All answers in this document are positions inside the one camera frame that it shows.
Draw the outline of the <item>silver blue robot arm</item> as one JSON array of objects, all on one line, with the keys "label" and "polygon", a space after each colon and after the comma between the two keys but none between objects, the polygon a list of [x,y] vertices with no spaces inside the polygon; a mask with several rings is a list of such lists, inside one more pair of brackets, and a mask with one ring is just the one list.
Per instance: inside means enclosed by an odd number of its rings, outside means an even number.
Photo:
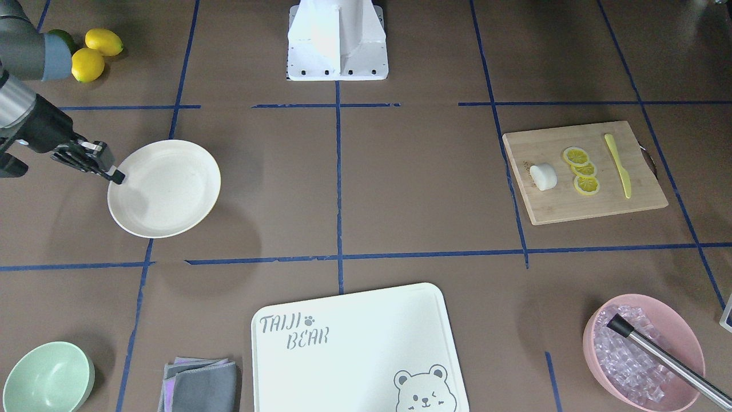
[{"label": "silver blue robot arm", "polygon": [[87,141],[73,120],[26,85],[71,75],[71,52],[63,39],[41,33],[17,1],[1,3],[1,177],[21,177],[28,166],[9,154],[15,143],[81,172],[120,185],[125,175],[114,166],[107,144]]}]

